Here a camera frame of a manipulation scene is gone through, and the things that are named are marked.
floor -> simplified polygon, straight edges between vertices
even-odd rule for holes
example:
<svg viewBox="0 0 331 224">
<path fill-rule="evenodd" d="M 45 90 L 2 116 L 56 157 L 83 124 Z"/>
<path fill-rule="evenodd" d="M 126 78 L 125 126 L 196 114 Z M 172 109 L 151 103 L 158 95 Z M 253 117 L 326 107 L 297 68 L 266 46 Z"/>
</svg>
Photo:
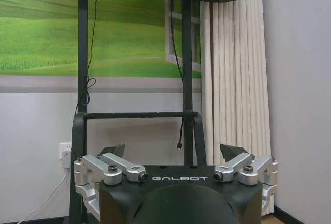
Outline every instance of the floor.
<svg viewBox="0 0 331 224">
<path fill-rule="evenodd" d="M 278 220 L 277 218 L 275 218 L 274 216 L 268 215 L 262 218 L 261 224 L 284 224 L 284 223 Z"/>
</svg>

wall socket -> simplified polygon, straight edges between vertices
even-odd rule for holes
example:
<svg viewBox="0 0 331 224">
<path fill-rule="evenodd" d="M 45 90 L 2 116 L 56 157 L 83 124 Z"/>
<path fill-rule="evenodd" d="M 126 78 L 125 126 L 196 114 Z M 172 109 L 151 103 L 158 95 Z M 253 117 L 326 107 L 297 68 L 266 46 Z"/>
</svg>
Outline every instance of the wall socket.
<svg viewBox="0 0 331 224">
<path fill-rule="evenodd" d="M 63 158 L 63 152 L 71 152 L 71 142 L 60 143 L 58 158 Z"/>
</svg>

screw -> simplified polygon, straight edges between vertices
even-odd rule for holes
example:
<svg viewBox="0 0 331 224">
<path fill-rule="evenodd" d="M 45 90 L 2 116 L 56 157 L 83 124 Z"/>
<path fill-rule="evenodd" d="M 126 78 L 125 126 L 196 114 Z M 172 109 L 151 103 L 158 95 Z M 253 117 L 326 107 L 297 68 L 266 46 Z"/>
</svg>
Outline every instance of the screw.
<svg viewBox="0 0 331 224">
<path fill-rule="evenodd" d="M 138 179 L 139 179 L 139 181 L 141 181 L 143 183 L 146 182 L 148 180 L 148 173 L 146 172 L 146 173 L 140 174 Z"/>
<path fill-rule="evenodd" d="M 115 171 L 117 171 L 117 165 L 108 166 L 108 172 L 115 172 Z"/>
<path fill-rule="evenodd" d="M 253 172 L 253 166 L 246 165 L 246 166 L 243 167 L 243 170 L 247 173 L 252 173 Z"/>
<path fill-rule="evenodd" d="M 214 173 L 214 180 L 217 182 L 222 182 L 223 174 L 222 173 Z"/>
</svg>

metal stand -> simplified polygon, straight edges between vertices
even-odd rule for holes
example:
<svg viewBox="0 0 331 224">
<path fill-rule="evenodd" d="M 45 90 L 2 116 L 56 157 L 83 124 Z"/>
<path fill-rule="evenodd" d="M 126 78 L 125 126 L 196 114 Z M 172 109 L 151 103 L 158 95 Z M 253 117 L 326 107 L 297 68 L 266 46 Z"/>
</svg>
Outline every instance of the metal stand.
<svg viewBox="0 0 331 224">
<path fill-rule="evenodd" d="M 183 112 L 175 113 L 87 113 L 88 63 L 88 0 L 78 0 L 78 113 L 72 128 L 71 183 L 70 183 L 70 224 L 87 222 L 86 208 L 82 198 L 75 192 L 74 161 L 87 154 L 87 120 L 110 118 L 184 118 L 184 165 L 193 164 L 193 126 L 197 162 L 206 165 L 202 119 L 193 112 L 192 100 L 192 29 L 191 0 L 182 0 L 182 43 L 183 43 Z"/>
</svg>

green grass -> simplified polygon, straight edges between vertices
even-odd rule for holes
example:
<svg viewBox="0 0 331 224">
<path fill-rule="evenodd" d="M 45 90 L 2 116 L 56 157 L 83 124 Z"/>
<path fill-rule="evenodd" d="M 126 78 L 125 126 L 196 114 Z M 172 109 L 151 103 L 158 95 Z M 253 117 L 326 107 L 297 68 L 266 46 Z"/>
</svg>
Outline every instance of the green grass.
<svg viewBox="0 0 331 224">
<path fill-rule="evenodd" d="M 98 0 L 97 7 L 91 74 L 179 77 L 165 59 L 164 0 Z M 90 37 L 93 17 L 89 0 Z M 178 25 L 175 35 L 181 54 Z M 0 74 L 76 75 L 77 0 L 0 0 L 0 42 Z"/>
<path fill-rule="evenodd" d="M 91 76 L 111 77 L 152 77 L 176 78 L 178 69 L 163 57 L 151 58 L 119 58 L 105 61 L 95 61 L 91 65 Z M 13 71 L 3 71 L 3 74 L 12 74 Z M 38 67 L 27 70 L 14 71 L 17 75 L 40 76 L 76 76 L 77 64 Z M 199 78 L 198 72 L 193 72 L 194 78 Z"/>
</svg>

